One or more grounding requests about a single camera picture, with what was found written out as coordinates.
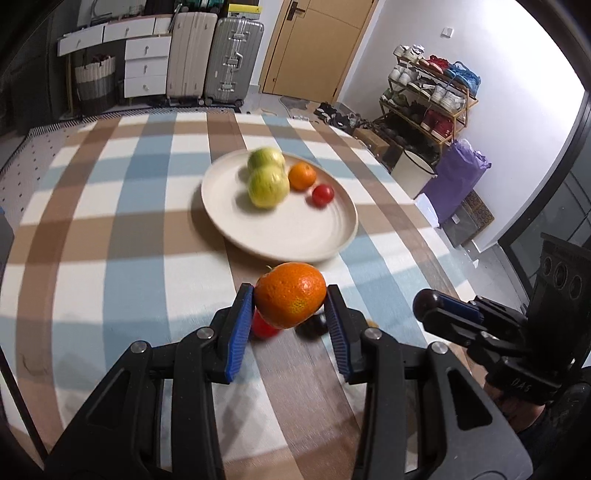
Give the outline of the person's right hand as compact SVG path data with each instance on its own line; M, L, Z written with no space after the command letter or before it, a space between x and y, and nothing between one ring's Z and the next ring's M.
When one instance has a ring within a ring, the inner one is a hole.
M544 405L536 405L517 399L493 387L488 382L484 384L484 391L490 396L516 432L532 426L545 410Z

